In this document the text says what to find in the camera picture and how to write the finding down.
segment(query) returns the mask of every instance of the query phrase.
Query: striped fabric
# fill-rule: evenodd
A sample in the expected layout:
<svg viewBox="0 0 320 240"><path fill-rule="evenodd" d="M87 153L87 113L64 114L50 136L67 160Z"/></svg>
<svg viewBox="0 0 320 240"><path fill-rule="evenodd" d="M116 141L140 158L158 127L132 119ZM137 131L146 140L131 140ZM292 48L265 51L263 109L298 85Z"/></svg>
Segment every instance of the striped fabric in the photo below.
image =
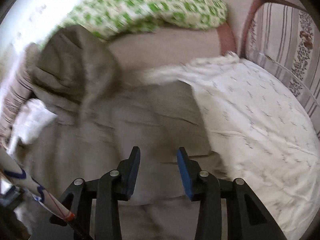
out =
<svg viewBox="0 0 320 240"><path fill-rule="evenodd" d="M246 57L295 95L320 138L320 32L311 16L289 6L265 3L248 32Z"/></svg>
<svg viewBox="0 0 320 240"><path fill-rule="evenodd" d="M31 44L27 49L15 77L10 83L7 94L3 99L3 109L0 115L0 145L7 147L10 139L11 129L15 117L21 106L29 99L32 88L27 68L35 64L39 55L36 44Z"/></svg>

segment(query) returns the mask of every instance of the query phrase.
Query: silver screw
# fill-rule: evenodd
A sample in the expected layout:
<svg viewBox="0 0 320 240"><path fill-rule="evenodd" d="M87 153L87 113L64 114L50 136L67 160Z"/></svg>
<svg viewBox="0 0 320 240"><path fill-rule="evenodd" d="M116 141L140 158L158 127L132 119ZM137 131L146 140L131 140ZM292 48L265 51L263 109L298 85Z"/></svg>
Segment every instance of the silver screw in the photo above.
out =
<svg viewBox="0 0 320 240"><path fill-rule="evenodd" d="M199 172L199 175L200 175L201 177L208 177L208 176L209 176L209 172L207 172L207 171L200 171L200 172Z"/></svg>
<svg viewBox="0 0 320 240"><path fill-rule="evenodd" d="M113 171L110 171L110 176L111 177L116 177L116 176L118 176L120 173L119 173L119 171L117 171L117 170L113 170Z"/></svg>
<svg viewBox="0 0 320 240"><path fill-rule="evenodd" d="M79 186L83 183L83 180L82 179L76 179L74 182L73 182L75 185Z"/></svg>
<svg viewBox="0 0 320 240"><path fill-rule="evenodd" d="M243 184L244 184L244 180L241 179L241 178L237 178L237 179L236 179L236 184L238 184L238 185L243 185Z"/></svg>

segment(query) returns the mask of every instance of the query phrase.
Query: gray fabric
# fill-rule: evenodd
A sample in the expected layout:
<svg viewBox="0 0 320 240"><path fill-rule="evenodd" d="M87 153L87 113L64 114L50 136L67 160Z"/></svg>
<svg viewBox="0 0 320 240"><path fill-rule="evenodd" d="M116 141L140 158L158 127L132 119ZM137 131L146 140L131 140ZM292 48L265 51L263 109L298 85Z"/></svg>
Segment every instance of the gray fabric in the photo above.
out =
<svg viewBox="0 0 320 240"><path fill-rule="evenodd" d="M133 146L140 147L141 163L134 195L126 205L149 206L184 195L175 158L181 146L208 171L221 166L219 155L211 152L189 85L174 82L122 89L112 54L79 25L56 33L41 53L38 66L29 72L36 96L58 117L24 149L20 160L56 197L76 178L97 179L116 168ZM130 213L121 208L120 215L123 212ZM21 213L24 222L34 227L42 207L28 200ZM157 228L153 233L141 234L147 225L144 220L138 222L134 214L123 220L133 223L124 225L133 230L126 231L128 239L134 239L134 232L137 239L151 239L151 235L159 239L160 232L167 234L155 225L150 226L151 231Z"/></svg>

